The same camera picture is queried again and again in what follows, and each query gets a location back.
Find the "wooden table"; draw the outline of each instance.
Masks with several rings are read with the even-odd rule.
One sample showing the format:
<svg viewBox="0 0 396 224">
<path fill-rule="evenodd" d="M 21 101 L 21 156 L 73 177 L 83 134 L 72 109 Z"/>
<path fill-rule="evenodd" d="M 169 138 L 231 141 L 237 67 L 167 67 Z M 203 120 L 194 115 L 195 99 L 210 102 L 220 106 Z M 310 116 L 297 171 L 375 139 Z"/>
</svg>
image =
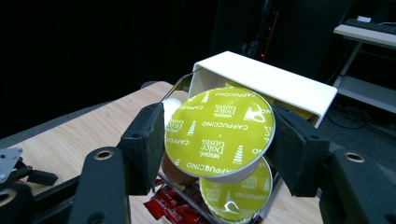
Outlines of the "wooden table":
<svg viewBox="0 0 396 224">
<path fill-rule="evenodd" d="M 92 112 L 72 119 L 44 133 L 16 144 L 23 148 L 23 161 L 34 169 L 55 173 L 59 185 L 80 174 L 85 157 L 99 147 L 114 147 L 140 109 L 158 103 L 172 88 L 157 82 L 133 92 Z M 187 94 L 175 92 L 171 97 L 184 101 Z M 34 195 L 51 187 L 29 183 Z M 169 223 L 156 221 L 143 203 L 152 195 L 131 196 L 132 223 Z M 265 223 L 322 223 L 317 198 L 293 198 L 285 187 L 279 192 Z"/>
</svg>

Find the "black keyboard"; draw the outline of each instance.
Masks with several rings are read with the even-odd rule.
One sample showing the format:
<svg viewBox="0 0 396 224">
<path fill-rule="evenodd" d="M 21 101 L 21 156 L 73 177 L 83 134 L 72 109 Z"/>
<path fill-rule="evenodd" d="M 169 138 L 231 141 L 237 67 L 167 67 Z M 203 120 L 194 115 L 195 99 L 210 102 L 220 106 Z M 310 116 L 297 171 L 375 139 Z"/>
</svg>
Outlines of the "black keyboard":
<svg viewBox="0 0 396 224">
<path fill-rule="evenodd" d="M 376 23 L 376 22 L 366 22 L 366 21 L 358 21 L 356 19 L 348 19 L 343 23 L 344 25 L 354 26 L 361 29 L 378 31 L 390 35 L 396 35 L 396 25 L 389 25 L 386 23 Z"/>
</svg>

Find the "white desk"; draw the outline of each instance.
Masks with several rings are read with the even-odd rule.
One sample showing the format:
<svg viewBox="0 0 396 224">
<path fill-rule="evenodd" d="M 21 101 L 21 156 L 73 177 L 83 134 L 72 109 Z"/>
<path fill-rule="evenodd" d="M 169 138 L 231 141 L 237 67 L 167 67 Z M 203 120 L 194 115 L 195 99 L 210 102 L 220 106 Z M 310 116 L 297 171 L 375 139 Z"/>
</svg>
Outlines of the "white desk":
<svg viewBox="0 0 396 224">
<path fill-rule="evenodd" d="M 374 105 L 392 113 L 396 113 L 396 91 L 390 90 L 373 83 L 347 76 L 347 70 L 358 54 L 361 45 L 371 44 L 388 49 L 396 49 L 396 35 L 389 35 L 357 27 L 339 25 L 334 29 L 335 34 L 358 42 L 352 50 L 341 73 L 334 81 L 333 86 L 338 93 Z"/>
</svg>

